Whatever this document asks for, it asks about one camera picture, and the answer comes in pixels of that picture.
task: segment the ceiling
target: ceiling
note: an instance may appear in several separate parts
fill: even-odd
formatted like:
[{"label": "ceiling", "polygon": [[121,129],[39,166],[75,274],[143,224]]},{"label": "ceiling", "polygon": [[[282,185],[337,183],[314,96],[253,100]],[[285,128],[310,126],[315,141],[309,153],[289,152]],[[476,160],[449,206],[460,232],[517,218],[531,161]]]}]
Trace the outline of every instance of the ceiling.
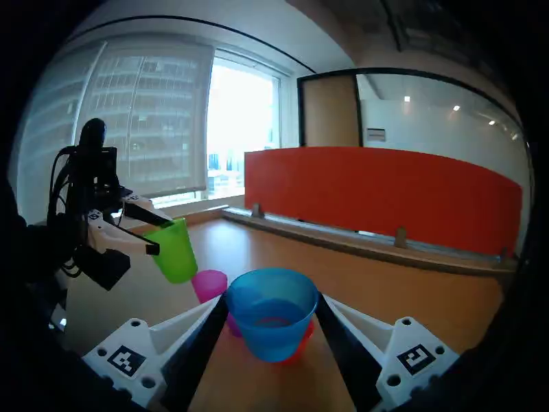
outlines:
[{"label": "ceiling", "polygon": [[421,50],[482,74],[507,93],[498,70],[474,37],[437,0],[319,0],[343,24],[365,34],[389,26],[395,48]]}]

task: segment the green plastic cup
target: green plastic cup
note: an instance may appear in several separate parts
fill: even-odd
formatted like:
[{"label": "green plastic cup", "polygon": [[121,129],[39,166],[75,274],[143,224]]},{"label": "green plastic cup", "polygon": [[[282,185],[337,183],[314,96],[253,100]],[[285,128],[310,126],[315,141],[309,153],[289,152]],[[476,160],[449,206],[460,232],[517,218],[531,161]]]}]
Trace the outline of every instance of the green plastic cup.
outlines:
[{"label": "green plastic cup", "polygon": [[160,254],[152,258],[169,282],[179,284],[193,278],[198,265],[184,218],[173,220],[145,237],[160,244]]}]

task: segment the window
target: window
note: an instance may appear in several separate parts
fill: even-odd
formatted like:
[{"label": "window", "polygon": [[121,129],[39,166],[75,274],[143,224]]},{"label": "window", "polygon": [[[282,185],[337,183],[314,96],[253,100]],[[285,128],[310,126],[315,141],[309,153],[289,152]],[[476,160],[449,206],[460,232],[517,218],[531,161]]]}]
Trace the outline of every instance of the window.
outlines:
[{"label": "window", "polygon": [[280,79],[215,58],[208,102],[208,197],[244,193],[244,153],[280,147]]},{"label": "window", "polygon": [[105,146],[118,150],[121,184],[155,205],[243,194],[244,153],[280,147],[283,75],[215,55],[207,45],[136,36],[50,65],[20,130],[17,198],[27,221],[45,218],[53,159],[94,117],[106,123]]}]

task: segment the white wall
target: white wall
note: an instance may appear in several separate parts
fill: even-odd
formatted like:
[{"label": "white wall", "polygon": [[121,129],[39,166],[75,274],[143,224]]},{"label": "white wall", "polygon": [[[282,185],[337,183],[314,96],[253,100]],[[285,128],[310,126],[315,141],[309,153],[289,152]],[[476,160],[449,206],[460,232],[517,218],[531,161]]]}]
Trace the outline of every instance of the white wall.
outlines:
[{"label": "white wall", "polygon": [[530,211],[530,175],[524,144],[488,125],[484,119],[396,100],[361,101],[364,124],[384,128],[386,141],[365,141],[366,147],[410,150],[466,161],[497,172],[522,188],[522,212],[515,251],[522,250]]}]

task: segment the wooden ledge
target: wooden ledge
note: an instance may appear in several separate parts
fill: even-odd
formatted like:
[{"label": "wooden ledge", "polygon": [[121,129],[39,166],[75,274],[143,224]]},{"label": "wooden ledge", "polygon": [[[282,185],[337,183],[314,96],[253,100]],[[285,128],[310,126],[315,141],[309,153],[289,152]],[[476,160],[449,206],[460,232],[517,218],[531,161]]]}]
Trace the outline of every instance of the wooden ledge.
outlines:
[{"label": "wooden ledge", "polygon": [[363,235],[352,231],[272,215],[266,215],[264,218],[252,217],[251,212],[246,209],[228,207],[222,210],[221,214],[223,218],[236,223],[344,253],[432,271],[494,277],[504,290],[506,290],[516,270],[516,262],[514,261],[497,263],[489,260],[476,260],[448,256],[442,253],[403,249],[369,240]]}]

